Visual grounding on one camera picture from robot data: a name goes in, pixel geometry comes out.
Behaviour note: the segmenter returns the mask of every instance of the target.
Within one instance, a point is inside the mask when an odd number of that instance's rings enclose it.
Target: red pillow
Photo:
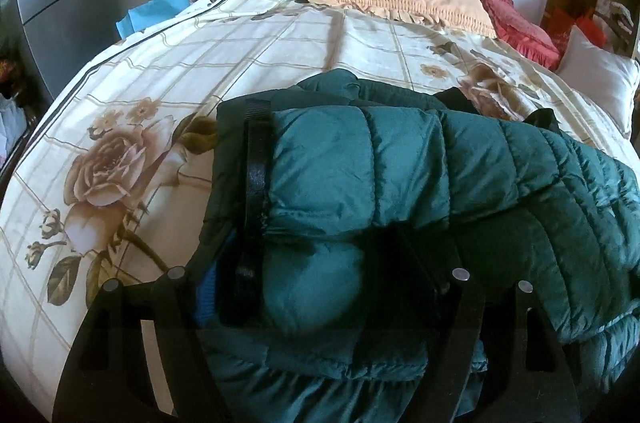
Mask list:
[[[607,37],[593,19],[585,16],[578,17],[575,25],[580,28],[584,36],[588,38],[594,46],[604,48],[604,45],[607,43]]]
[[[529,60],[556,69],[561,54],[549,35],[530,23],[513,7],[513,0],[480,0],[489,14],[498,38]]]
[[[604,48],[607,43],[607,37],[599,26],[587,15],[583,15],[574,19],[560,8],[555,8],[551,14],[551,19],[546,27],[551,41],[558,48],[560,53],[564,54],[569,44],[569,35],[571,34],[571,26],[576,25],[584,33],[589,41],[599,48]]]

